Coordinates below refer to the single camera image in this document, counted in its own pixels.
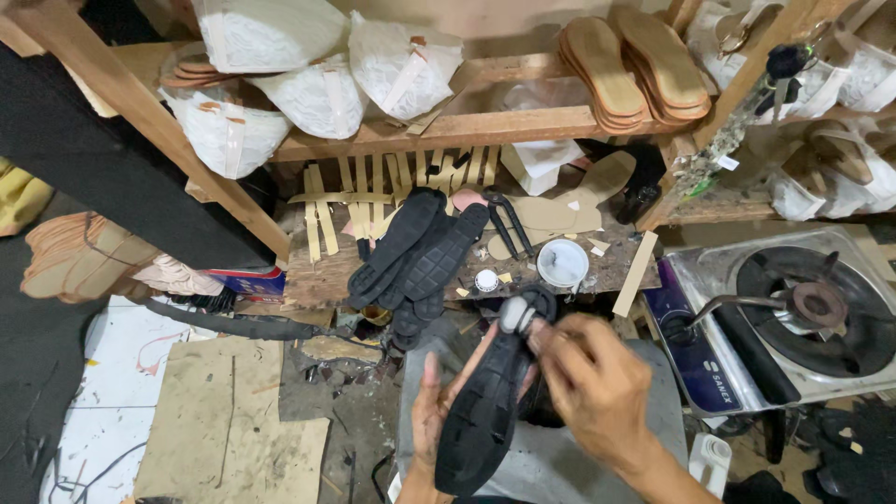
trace gas stove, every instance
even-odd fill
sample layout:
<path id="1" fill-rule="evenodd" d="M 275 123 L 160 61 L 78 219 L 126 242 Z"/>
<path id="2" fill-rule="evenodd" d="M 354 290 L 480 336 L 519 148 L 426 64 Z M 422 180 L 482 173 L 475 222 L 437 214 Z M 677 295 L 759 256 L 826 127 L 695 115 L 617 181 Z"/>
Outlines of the gas stove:
<path id="1" fill-rule="evenodd" d="M 658 267 L 662 287 L 643 293 L 695 415 L 896 387 L 896 293 L 842 228 L 675 252 Z"/>

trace stack of sandal soles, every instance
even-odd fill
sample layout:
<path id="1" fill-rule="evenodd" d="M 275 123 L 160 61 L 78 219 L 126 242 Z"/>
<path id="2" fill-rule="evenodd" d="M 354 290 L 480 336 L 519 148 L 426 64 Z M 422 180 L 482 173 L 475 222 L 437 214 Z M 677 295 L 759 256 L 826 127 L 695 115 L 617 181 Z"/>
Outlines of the stack of sandal soles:
<path id="1" fill-rule="evenodd" d="M 442 314 L 445 285 L 488 223 L 483 204 L 451 217 L 446 203 L 441 191 L 414 187 L 370 258 L 349 278 L 349 305 L 393 310 L 393 339 L 403 350 L 417 346 L 420 332 Z"/>
<path id="2" fill-rule="evenodd" d="M 204 54 L 185 56 L 175 65 L 172 74 L 159 78 L 159 83 L 170 88 L 210 88 L 242 74 L 222 74 Z"/>
<path id="3" fill-rule="evenodd" d="M 700 70 L 671 27 L 632 7 L 615 8 L 611 21 L 625 40 L 625 53 L 654 119 L 681 126 L 710 111 L 712 103 Z"/>
<path id="4" fill-rule="evenodd" d="M 619 39 L 596 17 L 569 22 L 560 34 L 560 56 L 594 99 L 594 116 L 607 133 L 631 133 L 649 117 L 647 101 L 623 67 Z"/>

